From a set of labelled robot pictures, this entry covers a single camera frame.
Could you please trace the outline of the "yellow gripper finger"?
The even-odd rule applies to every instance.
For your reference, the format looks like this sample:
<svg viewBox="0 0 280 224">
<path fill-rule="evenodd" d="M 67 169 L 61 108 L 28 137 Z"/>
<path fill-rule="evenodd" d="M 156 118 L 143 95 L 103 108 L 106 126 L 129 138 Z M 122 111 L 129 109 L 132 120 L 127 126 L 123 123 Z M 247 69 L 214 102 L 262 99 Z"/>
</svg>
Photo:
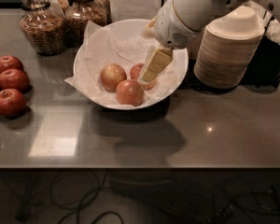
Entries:
<svg viewBox="0 0 280 224">
<path fill-rule="evenodd" d="M 148 69 L 153 73 L 153 80 L 171 63 L 173 60 L 173 50 L 165 46 L 154 47 L 151 62 Z"/>
</svg>

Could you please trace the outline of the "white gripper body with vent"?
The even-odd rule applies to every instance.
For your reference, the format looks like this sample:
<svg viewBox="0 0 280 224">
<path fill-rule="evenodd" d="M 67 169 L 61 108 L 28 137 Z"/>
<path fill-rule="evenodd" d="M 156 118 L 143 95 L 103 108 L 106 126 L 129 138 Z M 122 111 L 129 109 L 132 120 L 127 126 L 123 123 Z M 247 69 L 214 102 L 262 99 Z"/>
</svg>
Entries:
<svg viewBox="0 0 280 224">
<path fill-rule="evenodd" d="M 158 14 L 141 31 L 146 39 L 155 38 L 160 44 L 172 49 L 184 49 L 197 39 L 199 32 L 192 31 L 175 11 L 174 0 L 167 0 Z"/>
</svg>

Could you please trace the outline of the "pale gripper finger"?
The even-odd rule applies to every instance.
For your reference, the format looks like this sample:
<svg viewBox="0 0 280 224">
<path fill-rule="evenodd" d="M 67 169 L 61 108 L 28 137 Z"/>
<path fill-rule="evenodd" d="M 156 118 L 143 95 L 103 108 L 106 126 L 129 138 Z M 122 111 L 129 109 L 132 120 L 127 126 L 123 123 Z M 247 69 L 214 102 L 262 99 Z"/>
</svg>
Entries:
<svg viewBox="0 0 280 224">
<path fill-rule="evenodd" d="M 145 62 L 144 62 L 144 66 L 141 68 L 138 79 L 137 79 L 137 81 L 140 84 L 143 84 L 143 85 L 149 84 L 154 78 L 153 73 L 148 69 L 148 65 L 151 62 L 154 49 L 155 48 L 153 46 L 151 46 L 148 49 L 147 56 L 146 56 Z"/>
</svg>

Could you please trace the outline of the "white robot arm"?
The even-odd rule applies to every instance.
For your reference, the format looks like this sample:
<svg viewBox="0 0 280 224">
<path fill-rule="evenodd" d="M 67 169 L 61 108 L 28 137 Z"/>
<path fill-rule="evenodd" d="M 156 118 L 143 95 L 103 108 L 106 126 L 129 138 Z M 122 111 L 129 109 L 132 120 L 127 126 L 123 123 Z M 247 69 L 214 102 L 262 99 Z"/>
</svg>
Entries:
<svg viewBox="0 0 280 224">
<path fill-rule="evenodd" d="M 246 1 L 263 7 L 280 22 L 280 0 L 167 0 L 142 31 L 143 37 L 152 37 L 159 45 L 148 50 L 138 81 L 150 83 L 172 61 L 175 49 L 188 47 L 207 24 Z"/>
</svg>

